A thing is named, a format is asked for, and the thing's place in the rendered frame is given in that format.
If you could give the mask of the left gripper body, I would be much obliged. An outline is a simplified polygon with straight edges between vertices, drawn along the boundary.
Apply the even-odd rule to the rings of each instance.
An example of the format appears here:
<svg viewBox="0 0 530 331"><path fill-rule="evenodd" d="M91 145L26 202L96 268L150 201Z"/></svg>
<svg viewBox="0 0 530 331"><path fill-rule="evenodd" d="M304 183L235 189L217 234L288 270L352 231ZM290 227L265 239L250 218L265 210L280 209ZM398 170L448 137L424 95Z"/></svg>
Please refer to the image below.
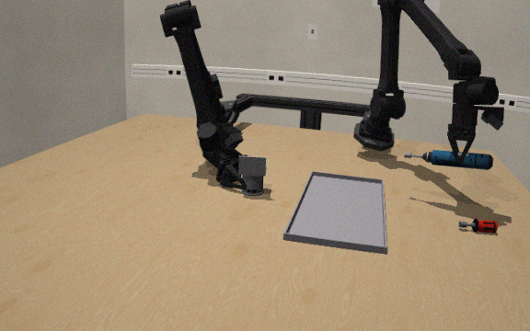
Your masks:
<svg viewBox="0 0 530 331"><path fill-rule="evenodd" d="M462 124L462 109L463 105L466 106L474 106L469 103L460 103L460 104L453 104L453 112L452 112L452 124L448 124L448 132L447 134L456 134L456 135L476 135L476 126L474 125L461 125ZM460 125L453 125L453 124L460 124ZM460 127L465 126L465 127ZM450 132L451 131L451 132ZM465 131L465 132L461 132Z"/></svg>

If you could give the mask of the red-handled nut driver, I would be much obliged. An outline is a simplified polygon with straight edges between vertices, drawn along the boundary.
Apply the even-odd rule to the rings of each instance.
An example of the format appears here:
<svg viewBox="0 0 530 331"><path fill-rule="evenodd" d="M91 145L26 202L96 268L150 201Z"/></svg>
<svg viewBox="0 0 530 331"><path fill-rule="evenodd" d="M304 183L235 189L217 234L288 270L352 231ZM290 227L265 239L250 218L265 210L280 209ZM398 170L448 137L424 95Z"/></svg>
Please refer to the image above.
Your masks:
<svg viewBox="0 0 530 331"><path fill-rule="evenodd" d="M471 226L474 233L476 233L477 231L486 232L486 233L496 233L498 230L497 222L479 221L478 219L475 219L473 223L459 222L458 226L465 227L465 228L467 228L468 226Z"/></svg>

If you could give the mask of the grey cylinder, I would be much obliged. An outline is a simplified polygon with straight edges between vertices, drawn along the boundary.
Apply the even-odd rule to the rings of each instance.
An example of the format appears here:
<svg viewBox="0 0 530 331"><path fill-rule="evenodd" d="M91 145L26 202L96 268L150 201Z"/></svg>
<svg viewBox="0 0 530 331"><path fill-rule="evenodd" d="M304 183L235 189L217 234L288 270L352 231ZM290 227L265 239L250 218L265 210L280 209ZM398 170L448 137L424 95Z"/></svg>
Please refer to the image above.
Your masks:
<svg viewBox="0 0 530 331"><path fill-rule="evenodd" d="M247 196L259 196L264 193L263 176L242 175L242 179L247 184L247 189L241 189L241 193Z"/></svg>

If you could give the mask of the blue electric nut driver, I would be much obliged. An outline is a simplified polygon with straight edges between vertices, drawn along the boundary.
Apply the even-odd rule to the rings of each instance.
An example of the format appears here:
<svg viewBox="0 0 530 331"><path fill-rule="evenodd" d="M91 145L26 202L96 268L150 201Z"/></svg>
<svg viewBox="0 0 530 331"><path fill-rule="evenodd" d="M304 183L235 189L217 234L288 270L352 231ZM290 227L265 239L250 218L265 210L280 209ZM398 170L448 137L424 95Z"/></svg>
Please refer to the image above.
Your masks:
<svg viewBox="0 0 530 331"><path fill-rule="evenodd" d="M425 154L416 155L411 153L404 153L404 157L421 157L427 163L432 163L436 166L455 166L465 168L476 168L489 170L493 165L493 158L490 154L473 154L467 153L462 163L457 163L453 152L433 150Z"/></svg>

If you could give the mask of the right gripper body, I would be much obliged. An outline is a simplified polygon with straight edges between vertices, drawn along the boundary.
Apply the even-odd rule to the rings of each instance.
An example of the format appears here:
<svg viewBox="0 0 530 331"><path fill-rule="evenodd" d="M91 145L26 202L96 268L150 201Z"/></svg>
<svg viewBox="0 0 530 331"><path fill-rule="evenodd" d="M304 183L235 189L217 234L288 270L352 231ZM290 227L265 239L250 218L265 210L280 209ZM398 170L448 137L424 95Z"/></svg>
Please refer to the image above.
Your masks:
<svg viewBox="0 0 530 331"><path fill-rule="evenodd" d="M218 168L218 165L215 162L213 162L213 165L216 168L218 168L216 180L221 185L222 185L222 180L223 180L223 175L224 175L224 171L225 171L225 166L226 165L230 165L231 164L235 168L237 173L238 173L238 159L239 159L239 156L222 160L222 161L219 162L219 168ZM238 181L238 180L235 177L232 176L231 182L236 182L236 181Z"/></svg>

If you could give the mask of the grey metal bracket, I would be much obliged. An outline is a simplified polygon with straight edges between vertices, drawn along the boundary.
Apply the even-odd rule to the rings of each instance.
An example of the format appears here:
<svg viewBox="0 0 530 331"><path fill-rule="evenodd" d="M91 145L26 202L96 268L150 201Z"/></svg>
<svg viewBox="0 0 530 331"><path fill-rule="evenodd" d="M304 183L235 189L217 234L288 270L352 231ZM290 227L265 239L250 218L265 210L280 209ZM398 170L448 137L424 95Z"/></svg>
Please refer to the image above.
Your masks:
<svg viewBox="0 0 530 331"><path fill-rule="evenodd" d="M258 156L239 156L238 174L248 176L266 175L266 157Z"/></svg>

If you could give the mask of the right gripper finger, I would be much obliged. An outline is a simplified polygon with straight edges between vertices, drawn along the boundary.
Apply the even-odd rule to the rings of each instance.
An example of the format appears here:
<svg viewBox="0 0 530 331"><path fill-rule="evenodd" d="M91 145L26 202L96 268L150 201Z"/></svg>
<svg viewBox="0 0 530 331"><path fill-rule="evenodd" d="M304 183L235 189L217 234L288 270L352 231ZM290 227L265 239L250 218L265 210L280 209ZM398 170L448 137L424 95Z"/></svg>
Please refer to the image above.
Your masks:
<svg viewBox="0 0 530 331"><path fill-rule="evenodd" d="M235 177L240 182L241 185L232 183L231 182L232 176ZM242 177L237 173L237 171L231 164L225 166L222 186L227 187L227 188L240 188L244 190L247 189L247 184L244 182Z"/></svg>

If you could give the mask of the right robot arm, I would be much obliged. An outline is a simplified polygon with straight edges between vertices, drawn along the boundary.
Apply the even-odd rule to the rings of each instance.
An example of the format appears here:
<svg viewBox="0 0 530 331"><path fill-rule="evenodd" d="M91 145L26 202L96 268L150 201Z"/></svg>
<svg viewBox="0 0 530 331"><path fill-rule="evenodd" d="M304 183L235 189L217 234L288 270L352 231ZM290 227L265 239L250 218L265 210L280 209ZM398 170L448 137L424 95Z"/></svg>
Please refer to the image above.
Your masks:
<svg viewBox="0 0 530 331"><path fill-rule="evenodd" d="M194 32L195 29L201 27L196 6L189 7L189 0L170 6L166 7L165 14L160 15L164 34L166 37L174 36L179 46L196 109L197 135L202 155L211 164L215 162L219 165L222 160L242 155L235 148L244 139L241 131L234 126L221 129L221 124L229 121L232 109L225 109L224 105L220 104L219 98L223 97L220 93L217 75L205 70L202 53ZM190 24L185 25L185 23ZM175 27L177 29L173 30Z"/></svg>

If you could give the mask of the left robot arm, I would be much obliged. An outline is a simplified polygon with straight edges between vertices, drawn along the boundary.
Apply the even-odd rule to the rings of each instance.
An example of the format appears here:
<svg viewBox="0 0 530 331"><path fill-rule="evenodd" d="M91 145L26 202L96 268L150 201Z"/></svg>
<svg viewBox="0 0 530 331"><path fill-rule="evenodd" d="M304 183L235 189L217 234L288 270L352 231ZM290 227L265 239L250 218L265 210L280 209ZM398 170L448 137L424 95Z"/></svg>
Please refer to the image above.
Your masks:
<svg viewBox="0 0 530 331"><path fill-rule="evenodd" d="M392 129L389 128L387 121L390 121L391 118L399 120L406 111L404 91L398 87L401 10L409 15L438 51L444 62L444 67L448 71L448 80L460 80L458 85L454 84L453 103L472 105L493 105L496 103L499 97L496 79L479 76L481 64L478 56L451 33L426 6L424 0L377 0L377 4L380 5L382 15L380 79L378 90L374 89L370 102L371 116L367 120L368 123L366 124L365 120L361 120L360 136L391 143ZM386 94L394 94L394 96L386 96ZM478 109L485 110L481 114L483 121L489 123L496 130L502 126L504 108L466 105L463 105L462 109L462 124L477 126Z"/></svg>

